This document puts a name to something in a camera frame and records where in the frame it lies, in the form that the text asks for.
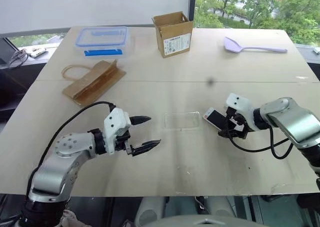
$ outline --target blue container lid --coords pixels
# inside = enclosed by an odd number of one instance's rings
[[[128,27],[89,27],[81,30],[75,45],[78,47],[124,46]]]

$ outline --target plastic food container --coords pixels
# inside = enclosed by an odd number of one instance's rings
[[[130,52],[128,27],[88,27],[81,30],[76,49],[86,57],[121,57]]]

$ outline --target smartphone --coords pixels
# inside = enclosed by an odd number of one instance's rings
[[[212,107],[205,112],[203,118],[220,131],[226,129],[227,118]],[[228,122],[229,129],[233,130],[236,127],[236,124],[230,120],[228,120]]]

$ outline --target window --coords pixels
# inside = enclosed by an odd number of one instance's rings
[[[195,0],[194,27],[281,29],[294,43],[320,46],[320,1]]]
[[[24,35],[17,37],[10,37],[9,40],[17,47],[29,47],[39,46],[45,44],[59,44],[66,33],[47,33],[47,34],[36,34],[36,35]]]

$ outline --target white wall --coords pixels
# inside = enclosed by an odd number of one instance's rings
[[[0,0],[0,35],[92,25],[152,24],[189,0]]]

